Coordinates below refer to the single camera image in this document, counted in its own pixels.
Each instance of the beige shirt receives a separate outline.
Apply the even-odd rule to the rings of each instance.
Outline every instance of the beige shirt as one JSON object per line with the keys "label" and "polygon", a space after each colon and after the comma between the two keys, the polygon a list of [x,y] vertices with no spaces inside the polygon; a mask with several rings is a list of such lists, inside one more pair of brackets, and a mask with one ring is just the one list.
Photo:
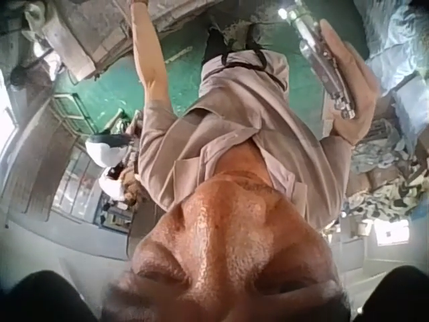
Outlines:
{"label": "beige shirt", "polygon": [[[264,50],[267,70],[286,86],[286,58]],[[259,65],[253,51],[230,54],[228,62]],[[315,229],[341,211],[351,146],[340,137],[318,141],[289,108],[288,91],[265,72],[223,69],[221,57],[202,69],[200,98],[184,117],[151,102],[144,109],[140,142],[141,183],[165,211],[213,175],[231,147],[252,139],[260,149],[274,188],[295,204]]]}

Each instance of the shirt sleeve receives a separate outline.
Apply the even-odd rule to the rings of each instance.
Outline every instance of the shirt sleeve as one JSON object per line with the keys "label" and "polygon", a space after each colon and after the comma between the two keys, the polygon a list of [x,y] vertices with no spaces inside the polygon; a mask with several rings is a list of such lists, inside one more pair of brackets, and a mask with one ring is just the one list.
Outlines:
{"label": "shirt sleeve", "polygon": [[163,189],[170,170],[159,156],[164,137],[178,118],[174,115],[171,103],[150,101],[143,110],[143,128],[140,139],[138,168],[141,184],[151,198],[159,204],[158,191]]}
{"label": "shirt sleeve", "polygon": [[351,166],[352,145],[339,136],[328,136],[320,141],[326,159],[334,174],[337,189],[345,195]]}

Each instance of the neck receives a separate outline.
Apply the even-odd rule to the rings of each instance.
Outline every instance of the neck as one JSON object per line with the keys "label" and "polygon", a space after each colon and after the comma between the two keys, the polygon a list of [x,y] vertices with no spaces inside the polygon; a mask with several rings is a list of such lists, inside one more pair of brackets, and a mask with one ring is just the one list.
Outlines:
{"label": "neck", "polygon": [[251,140],[232,147],[219,158],[213,175],[220,173],[257,177],[265,184],[273,186],[265,160]]}

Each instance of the window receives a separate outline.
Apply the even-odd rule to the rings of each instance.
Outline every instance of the window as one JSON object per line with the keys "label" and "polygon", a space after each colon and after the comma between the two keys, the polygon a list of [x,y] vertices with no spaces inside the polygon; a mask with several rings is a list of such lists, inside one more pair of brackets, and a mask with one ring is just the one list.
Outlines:
{"label": "window", "polygon": [[85,220],[101,169],[84,151],[74,147],[67,169],[56,191],[52,207],[63,215]]}
{"label": "window", "polygon": [[406,219],[395,223],[376,219],[374,228],[378,246],[406,244],[410,239],[410,227]]}
{"label": "window", "polygon": [[11,112],[11,101],[0,70],[0,155],[17,129]]}

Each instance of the hand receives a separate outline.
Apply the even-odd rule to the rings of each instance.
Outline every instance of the hand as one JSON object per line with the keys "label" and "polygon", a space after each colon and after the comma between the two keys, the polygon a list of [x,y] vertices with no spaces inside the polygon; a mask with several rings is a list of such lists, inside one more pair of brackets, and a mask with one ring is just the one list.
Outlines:
{"label": "hand", "polygon": [[145,5],[148,5],[149,0],[128,0],[128,4],[132,5],[133,3],[144,3]]}
{"label": "hand", "polygon": [[379,82],[356,49],[351,44],[345,44],[327,20],[320,22],[320,28],[351,90],[356,109],[354,119],[343,119],[340,115],[335,115],[332,134],[355,146],[368,134],[371,127],[380,96]]}

